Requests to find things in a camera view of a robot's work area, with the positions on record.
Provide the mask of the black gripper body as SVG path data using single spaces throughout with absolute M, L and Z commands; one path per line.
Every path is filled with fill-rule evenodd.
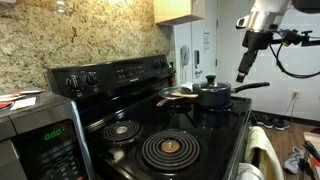
M 247 30 L 242 42 L 242 46 L 249 51 L 265 50 L 273 40 L 272 32 L 253 32 Z

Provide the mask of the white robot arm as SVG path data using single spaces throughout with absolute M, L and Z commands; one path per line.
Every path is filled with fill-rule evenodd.
M 255 0 L 250 13 L 237 21 L 237 29 L 247 29 L 242 41 L 242 46 L 246 47 L 247 51 L 238 67 L 237 82 L 242 83 L 249 74 L 259 50 L 265 50 L 272 44 L 319 44 L 318 40 L 311 41 L 310 31 L 299 35 L 297 30 L 279 30 L 282 17 L 288 9 L 316 14 L 320 12 L 320 0 Z

